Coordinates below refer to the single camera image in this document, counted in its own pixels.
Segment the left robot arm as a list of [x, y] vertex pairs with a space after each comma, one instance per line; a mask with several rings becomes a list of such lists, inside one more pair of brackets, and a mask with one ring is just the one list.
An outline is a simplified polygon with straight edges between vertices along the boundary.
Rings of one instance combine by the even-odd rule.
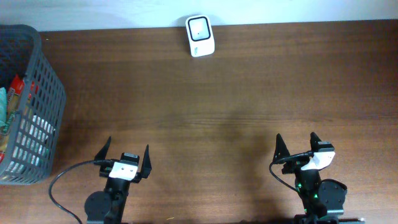
[[149, 146], [144, 157], [122, 153], [119, 159], [106, 159], [111, 138], [95, 155], [94, 165], [99, 166], [99, 176], [106, 179], [104, 190], [92, 193], [85, 201], [87, 223], [121, 223], [131, 184], [149, 177], [152, 165]]

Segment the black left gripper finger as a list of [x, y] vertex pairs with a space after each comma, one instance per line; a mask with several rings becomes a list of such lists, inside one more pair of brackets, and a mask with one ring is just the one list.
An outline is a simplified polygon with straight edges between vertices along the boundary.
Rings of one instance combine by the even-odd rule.
[[142, 166], [140, 170], [140, 178], [141, 179], [147, 179], [150, 175], [150, 172], [152, 170], [152, 164], [150, 161], [150, 155], [149, 155], [149, 145], [146, 146], [145, 152], [144, 152], [144, 158], [142, 160]]
[[95, 161], [102, 161], [106, 159], [106, 155], [108, 153], [108, 149], [111, 144], [111, 136], [107, 139], [105, 145], [99, 150], [99, 152], [95, 155]]

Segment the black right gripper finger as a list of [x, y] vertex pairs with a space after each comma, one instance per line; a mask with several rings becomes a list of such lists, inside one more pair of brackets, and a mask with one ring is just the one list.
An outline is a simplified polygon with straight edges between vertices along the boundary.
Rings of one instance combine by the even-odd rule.
[[272, 162], [277, 164], [277, 161], [284, 159], [290, 156], [290, 152], [287, 149], [287, 146], [281, 136], [281, 134], [277, 134], [276, 143], [275, 143], [275, 152], [273, 156]]
[[318, 143], [321, 142], [322, 140], [317, 136], [315, 132], [310, 133], [310, 145], [311, 145], [311, 151], [313, 152], [318, 152], [319, 151], [319, 145]]

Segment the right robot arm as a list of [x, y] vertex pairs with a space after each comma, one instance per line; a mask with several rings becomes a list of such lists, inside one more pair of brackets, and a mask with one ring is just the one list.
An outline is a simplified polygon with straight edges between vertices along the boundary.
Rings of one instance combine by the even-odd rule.
[[[362, 218], [341, 219], [344, 214], [344, 202], [348, 188], [334, 179], [322, 179], [320, 171], [328, 167], [335, 157], [335, 147], [328, 141], [322, 141], [316, 133], [310, 133], [310, 150], [291, 154], [282, 138], [277, 134], [275, 151], [269, 164], [271, 175], [293, 190], [303, 203], [304, 214], [295, 215], [292, 223], [364, 223]], [[294, 185], [278, 177], [272, 170], [274, 165], [282, 165], [284, 175], [295, 176]]]

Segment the white chips bag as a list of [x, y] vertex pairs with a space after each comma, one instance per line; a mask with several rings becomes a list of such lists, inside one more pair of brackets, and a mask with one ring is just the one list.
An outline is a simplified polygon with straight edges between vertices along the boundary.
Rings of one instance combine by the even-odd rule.
[[17, 132], [8, 172], [22, 174], [28, 168], [48, 169], [56, 129], [40, 116], [23, 118]]

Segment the teal wet wipes packet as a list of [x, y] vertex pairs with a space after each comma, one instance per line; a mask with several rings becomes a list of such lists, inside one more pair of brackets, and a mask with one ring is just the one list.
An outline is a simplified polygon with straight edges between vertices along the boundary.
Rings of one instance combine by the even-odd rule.
[[0, 127], [6, 125], [7, 117], [7, 93], [4, 87], [0, 88]]

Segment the San Remo spaghetti packet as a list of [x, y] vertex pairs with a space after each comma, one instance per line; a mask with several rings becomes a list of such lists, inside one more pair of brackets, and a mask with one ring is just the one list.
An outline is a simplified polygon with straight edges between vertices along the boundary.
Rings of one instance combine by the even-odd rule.
[[25, 83], [23, 79], [16, 74], [11, 82], [9, 90], [7, 92], [7, 115], [10, 116], [13, 111], [16, 111], [19, 107], [21, 94], [24, 90]]

